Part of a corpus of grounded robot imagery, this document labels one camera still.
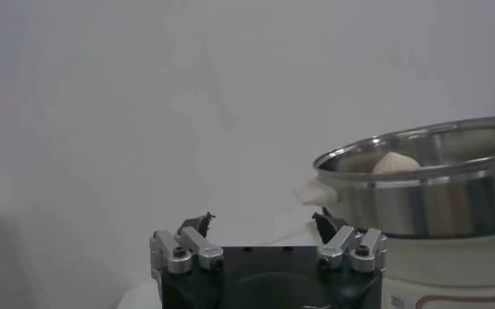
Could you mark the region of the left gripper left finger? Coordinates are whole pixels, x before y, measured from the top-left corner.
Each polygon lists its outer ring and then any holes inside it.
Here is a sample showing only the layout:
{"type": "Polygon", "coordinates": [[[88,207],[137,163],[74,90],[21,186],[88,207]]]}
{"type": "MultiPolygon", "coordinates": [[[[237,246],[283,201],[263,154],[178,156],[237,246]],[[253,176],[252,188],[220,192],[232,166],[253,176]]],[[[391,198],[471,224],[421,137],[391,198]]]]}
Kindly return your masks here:
{"type": "Polygon", "coordinates": [[[220,271],[224,249],[206,239],[214,218],[207,212],[186,219],[174,233],[166,229],[154,231],[150,237],[150,268],[172,275],[185,275],[195,264],[202,270],[220,271]]]}

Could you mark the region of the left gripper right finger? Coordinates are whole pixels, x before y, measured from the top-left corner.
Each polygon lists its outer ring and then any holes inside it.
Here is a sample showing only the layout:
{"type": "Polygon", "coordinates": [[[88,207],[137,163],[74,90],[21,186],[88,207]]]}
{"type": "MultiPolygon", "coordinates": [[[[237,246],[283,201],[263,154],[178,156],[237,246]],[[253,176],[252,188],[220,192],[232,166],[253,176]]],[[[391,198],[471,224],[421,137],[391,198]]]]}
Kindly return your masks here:
{"type": "Polygon", "coordinates": [[[322,241],[317,248],[320,270],[337,270],[344,263],[360,273],[386,269],[387,236],[381,230],[369,228],[362,232],[344,219],[318,212],[312,219],[322,241]]]}

